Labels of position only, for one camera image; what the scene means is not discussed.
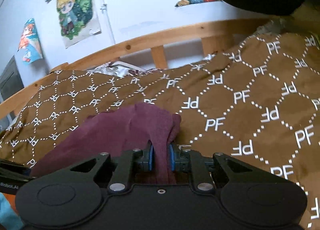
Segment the maroon long sleeve top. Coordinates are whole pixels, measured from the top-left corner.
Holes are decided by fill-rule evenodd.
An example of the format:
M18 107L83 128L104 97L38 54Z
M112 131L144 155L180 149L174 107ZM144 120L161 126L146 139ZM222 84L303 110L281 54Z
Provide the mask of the maroon long sleeve top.
M145 149L151 142L156 171L146 182L174 184L176 180L169 165L168 145L178 135L180 123L179 114L147 103L89 116L33 166L31 175L44 176L100 153L119 157L127 150Z

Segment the brown patterned duvet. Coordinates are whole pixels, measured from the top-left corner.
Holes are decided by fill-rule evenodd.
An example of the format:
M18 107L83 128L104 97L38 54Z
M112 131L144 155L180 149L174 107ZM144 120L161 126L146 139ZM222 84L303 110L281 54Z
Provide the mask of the brown patterned duvet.
M89 116L147 103L181 116L173 140L222 152L304 190L319 229L319 37L255 35L206 60L116 78L56 71L1 133L1 158L33 166Z

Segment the small anime poster left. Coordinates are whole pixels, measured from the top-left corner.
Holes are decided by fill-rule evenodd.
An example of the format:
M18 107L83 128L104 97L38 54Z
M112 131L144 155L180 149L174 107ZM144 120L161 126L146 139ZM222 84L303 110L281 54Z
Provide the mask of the small anime poster left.
M33 18L29 19L24 25L18 51L24 52L22 61L26 64L31 64L43 58L39 36Z

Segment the white patterned pillow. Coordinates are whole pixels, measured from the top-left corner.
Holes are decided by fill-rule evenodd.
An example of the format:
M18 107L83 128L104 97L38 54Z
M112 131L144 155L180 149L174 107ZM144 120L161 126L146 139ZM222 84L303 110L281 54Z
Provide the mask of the white patterned pillow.
M138 66L128 64L126 62L112 61L95 67L94 69L90 70L90 72L123 78L126 76L135 76L142 74L146 72L146 70Z

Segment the anime girl poster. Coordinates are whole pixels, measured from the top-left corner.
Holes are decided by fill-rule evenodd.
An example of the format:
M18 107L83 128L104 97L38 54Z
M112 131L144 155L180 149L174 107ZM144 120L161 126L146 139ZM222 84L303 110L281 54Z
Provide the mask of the anime girl poster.
M57 0L56 9L66 48L101 33L94 0Z

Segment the wooden bed frame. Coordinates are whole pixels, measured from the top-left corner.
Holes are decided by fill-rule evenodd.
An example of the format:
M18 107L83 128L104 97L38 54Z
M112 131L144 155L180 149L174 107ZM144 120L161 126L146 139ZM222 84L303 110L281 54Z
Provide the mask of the wooden bed frame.
M171 28L118 43L71 64L65 62L53 68L52 71L85 70L146 49L151 50L151 56L156 68L167 68L165 45L201 39L204 55L221 52L235 45L234 34L251 34L267 21L268 19L266 18L236 19Z

